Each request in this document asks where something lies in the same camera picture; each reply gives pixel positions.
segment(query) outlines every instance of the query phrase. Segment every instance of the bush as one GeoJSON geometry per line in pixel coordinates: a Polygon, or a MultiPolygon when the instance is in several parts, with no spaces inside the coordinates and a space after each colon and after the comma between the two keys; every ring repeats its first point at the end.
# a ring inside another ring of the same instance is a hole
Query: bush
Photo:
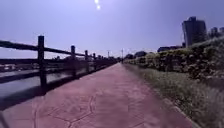
{"type": "Polygon", "coordinates": [[[159,71],[188,72],[192,79],[205,80],[216,71],[224,70],[224,37],[197,43],[190,48],[150,52],[126,62],[159,71]]]}

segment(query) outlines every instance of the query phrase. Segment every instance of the grass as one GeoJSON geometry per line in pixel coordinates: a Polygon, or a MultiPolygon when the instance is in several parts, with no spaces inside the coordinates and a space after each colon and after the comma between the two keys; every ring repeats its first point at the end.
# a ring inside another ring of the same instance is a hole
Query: grass
{"type": "Polygon", "coordinates": [[[192,80],[185,73],[159,72],[125,64],[162,96],[170,99],[202,128],[224,127],[224,93],[192,80]]]}

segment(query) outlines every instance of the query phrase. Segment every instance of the tall building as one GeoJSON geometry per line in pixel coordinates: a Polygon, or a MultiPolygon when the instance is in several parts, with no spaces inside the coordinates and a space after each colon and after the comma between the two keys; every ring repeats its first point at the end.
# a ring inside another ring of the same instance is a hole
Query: tall building
{"type": "Polygon", "coordinates": [[[219,29],[219,31],[220,31],[221,35],[223,36],[223,35],[224,35],[224,27],[221,27],[221,28],[219,29]]]}
{"type": "Polygon", "coordinates": [[[182,27],[186,47],[206,40],[207,30],[205,21],[197,20],[196,17],[190,17],[182,23],[182,27]]]}

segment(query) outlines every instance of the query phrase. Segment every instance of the walkway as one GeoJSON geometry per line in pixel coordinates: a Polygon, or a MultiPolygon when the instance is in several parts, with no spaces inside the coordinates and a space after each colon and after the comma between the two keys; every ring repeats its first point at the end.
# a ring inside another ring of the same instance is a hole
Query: walkway
{"type": "Polygon", "coordinates": [[[192,128],[121,64],[13,106],[3,115],[10,128],[192,128]]]}

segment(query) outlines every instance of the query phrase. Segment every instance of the vegetation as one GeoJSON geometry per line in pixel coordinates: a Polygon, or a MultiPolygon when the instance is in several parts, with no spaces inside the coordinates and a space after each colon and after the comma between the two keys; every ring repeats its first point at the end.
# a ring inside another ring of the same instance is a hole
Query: vegetation
{"type": "Polygon", "coordinates": [[[203,128],[224,127],[224,37],[124,63],[203,128]]]}
{"type": "Polygon", "coordinates": [[[126,63],[159,71],[188,72],[193,79],[206,81],[224,70],[224,37],[198,43],[190,48],[148,53],[126,63]]]}
{"type": "Polygon", "coordinates": [[[224,94],[189,78],[186,73],[160,72],[125,64],[125,67],[150,82],[202,128],[224,127],[224,94]]]}

